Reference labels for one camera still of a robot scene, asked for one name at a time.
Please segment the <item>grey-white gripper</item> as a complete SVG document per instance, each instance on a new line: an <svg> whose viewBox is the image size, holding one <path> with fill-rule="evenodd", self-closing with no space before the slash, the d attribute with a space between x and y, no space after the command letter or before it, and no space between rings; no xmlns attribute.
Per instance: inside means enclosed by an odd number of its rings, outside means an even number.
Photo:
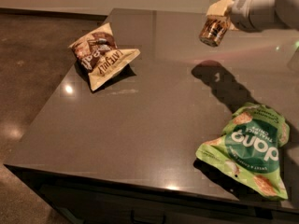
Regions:
<svg viewBox="0 0 299 224"><path fill-rule="evenodd" d="M206 14L224 17L229 12L232 24L241 31L260 32L280 27L276 0L218 0Z"/></svg>

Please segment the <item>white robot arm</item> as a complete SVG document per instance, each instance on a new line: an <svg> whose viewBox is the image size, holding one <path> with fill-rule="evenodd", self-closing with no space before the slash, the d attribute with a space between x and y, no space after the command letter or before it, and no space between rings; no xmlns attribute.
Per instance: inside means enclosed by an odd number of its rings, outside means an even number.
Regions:
<svg viewBox="0 0 299 224"><path fill-rule="evenodd" d="M228 18L235 29L261 32L270 29L299 30L299 0L219 0L208 18Z"/></svg>

